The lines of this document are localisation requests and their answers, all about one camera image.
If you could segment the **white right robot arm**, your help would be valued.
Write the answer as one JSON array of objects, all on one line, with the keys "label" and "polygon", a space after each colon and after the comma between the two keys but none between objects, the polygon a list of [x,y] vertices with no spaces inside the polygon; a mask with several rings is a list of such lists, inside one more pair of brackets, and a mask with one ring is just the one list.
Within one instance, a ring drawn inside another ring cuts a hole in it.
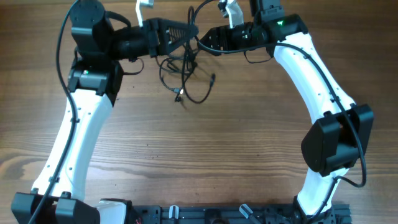
[{"label": "white right robot arm", "polygon": [[215,56],[264,48],[291,78],[312,121],[301,143],[308,172],[295,201],[302,220],[314,222],[330,211],[349,169],[365,165],[374,114],[335,81],[299,15],[286,15],[279,1],[251,1],[250,7],[253,20],[245,22],[236,1],[220,1],[218,8],[229,23],[210,29],[198,46]]}]

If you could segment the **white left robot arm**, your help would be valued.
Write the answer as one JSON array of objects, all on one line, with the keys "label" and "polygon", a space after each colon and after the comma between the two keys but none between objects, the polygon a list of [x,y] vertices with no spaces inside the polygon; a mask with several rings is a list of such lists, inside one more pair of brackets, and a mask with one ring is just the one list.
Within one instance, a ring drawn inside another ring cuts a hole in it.
[{"label": "white left robot arm", "polygon": [[191,23],[153,18],[132,26],[99,1],[76,1],[68,10],[76,43],[67,80],[63,121],[45,167],[29,193],[16,193],[19,223],[142,223],[129,200],[85,203],[86,176],[100,130],[111,114],[126,72],[120,62],[167,55],[198,33]]}]

